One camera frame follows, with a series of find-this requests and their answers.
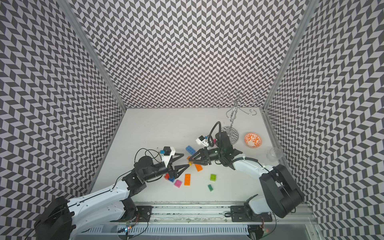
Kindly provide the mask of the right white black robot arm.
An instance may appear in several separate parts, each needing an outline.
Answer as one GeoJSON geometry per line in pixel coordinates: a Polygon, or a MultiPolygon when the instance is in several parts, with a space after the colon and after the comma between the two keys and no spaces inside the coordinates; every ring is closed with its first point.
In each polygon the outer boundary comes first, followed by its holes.
{"type": "Polygon", "coordinates": [[[244,203],[249,219],[264,213],[284,218],[304,201],[304,193],[285,166],[263,165],[259,160],[247,157],[235,149],[227,132],[223,131],[221,122],[216,122],[210,133],[199,136],[196,142],[202,148],[189,158],[193,164],[207,166],[218,161],[223,167],[240,171],[260,181],[263,193],[250,197],[244,203]]]}

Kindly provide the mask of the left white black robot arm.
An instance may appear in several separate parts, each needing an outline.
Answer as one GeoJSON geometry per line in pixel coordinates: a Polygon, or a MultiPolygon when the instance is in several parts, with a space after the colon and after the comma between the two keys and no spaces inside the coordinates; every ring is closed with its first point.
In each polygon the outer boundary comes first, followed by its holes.
{"type": "Polygon", "coordinates": [[[138,210],[132,197],[156,177],[169,175],[177,179],[189,164],[173,166],[183,154],[162,156],[161,162],[154,164],[149,156],[141,157],[134,168],[117,181],[102,190],[67,200],[57,197],[45,208],[34,225],[38,240],[70,240],[75,235],[106,222],[131,221],[138,210]]]}

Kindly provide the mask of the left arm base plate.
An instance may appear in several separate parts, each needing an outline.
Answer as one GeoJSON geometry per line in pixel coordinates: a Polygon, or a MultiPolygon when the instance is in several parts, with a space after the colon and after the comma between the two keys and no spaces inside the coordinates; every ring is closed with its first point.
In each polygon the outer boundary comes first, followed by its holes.
{"type": "Polygon", "coordinates": [[[130,223],[147,222],[151,219],[152,211],[153,206],[137,206],[126,210],[119,221],[130,223]]]}

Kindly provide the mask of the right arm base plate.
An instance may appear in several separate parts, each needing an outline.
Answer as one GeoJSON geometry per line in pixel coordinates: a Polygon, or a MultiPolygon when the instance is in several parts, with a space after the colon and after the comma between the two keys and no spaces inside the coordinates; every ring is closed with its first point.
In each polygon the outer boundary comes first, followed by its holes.
{"type": "Polygon", "coordinates": [[[230,217],[235,223],[268,223],[273,221],[271,213],[255,214],[251,208],[246,206],[230,206],[230,217]]]}

